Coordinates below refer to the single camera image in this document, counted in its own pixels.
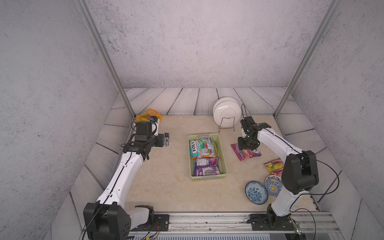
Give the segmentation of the pink Fox's berries candy bag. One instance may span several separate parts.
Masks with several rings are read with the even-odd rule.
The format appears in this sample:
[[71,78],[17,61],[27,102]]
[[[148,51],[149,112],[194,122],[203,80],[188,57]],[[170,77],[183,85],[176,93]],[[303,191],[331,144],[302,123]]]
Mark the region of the pink Fox's berries candy bag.
[[260,157],[262,155],[258,150],[242,150],[239,148],[238,144],[231,144],[231,147],[240,161],[251,159],[254,157]]

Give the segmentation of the yellow orange candy bag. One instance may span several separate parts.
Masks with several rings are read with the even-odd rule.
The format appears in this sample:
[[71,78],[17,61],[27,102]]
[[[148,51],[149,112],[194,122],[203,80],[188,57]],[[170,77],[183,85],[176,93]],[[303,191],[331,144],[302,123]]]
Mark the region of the yellow orange candy bag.
[[136,122],[150,121],[151,118],[157,117],[159,120],[162,119],[162,115],[153,109],[148,109],[145,113],[136,116]]

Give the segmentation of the pink yellow Fox's candy bag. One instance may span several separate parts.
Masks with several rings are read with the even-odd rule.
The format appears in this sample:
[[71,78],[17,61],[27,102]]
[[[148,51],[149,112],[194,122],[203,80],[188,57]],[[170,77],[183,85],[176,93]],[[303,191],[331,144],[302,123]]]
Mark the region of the pink yellow Fox's candy bag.
[[192,154],[192,159],[205,159],[205,158],[214,158],[217,157],[215,153],[205,153],[205,152],[196,152]]

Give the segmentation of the teal red Fox's fruits bag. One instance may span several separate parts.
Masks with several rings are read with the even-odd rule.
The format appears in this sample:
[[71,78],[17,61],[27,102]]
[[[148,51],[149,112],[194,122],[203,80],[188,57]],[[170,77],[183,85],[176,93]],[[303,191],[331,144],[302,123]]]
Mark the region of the teal red Fox's fruits bag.
[[216,143],[212,138],[201,138],[190,140],[190,156],[196,152],[215,153],[217,154]]

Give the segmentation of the purple Fox's berries bag back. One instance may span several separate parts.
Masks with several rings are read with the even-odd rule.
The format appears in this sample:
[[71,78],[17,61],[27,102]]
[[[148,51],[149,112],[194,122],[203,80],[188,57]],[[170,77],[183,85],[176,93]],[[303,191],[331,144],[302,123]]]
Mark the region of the purple Fox's berries bag back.
[[196,159],[194,177],[219,175],[219,161],[218,157]]

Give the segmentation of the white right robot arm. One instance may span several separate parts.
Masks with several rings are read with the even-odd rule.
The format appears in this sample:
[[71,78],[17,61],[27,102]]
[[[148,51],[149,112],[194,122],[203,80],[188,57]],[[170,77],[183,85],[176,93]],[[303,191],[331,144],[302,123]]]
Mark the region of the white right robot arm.
[[316,155],[303,151],[288,143],[267,123],[256,123],[251,116],[241,121],[242,136],[238,145],[242,150],[256,150],[260,144],[269,147],[284,163],[283,187],[267,208],[267,223],[274,227],[290,218],[291,207],[297,199],[309,195],[309,191],[319,183]]

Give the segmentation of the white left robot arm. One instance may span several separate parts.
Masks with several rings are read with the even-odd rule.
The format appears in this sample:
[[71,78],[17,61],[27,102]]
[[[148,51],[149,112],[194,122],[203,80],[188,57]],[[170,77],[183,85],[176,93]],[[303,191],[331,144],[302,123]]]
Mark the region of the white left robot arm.
[[124,207],[135,175],[150,158],[151,149],[169,145],[170,136],[159,133],[159,124],[157,117],[134,124],[134,133],[122,144],[123,153],[109,184],[96,202],[88,203],[84,208],[85,226],[79,237],[81,240],[128,240],[131,230],[150,233],[158,226],[152,206],[138,205],[131,211]]

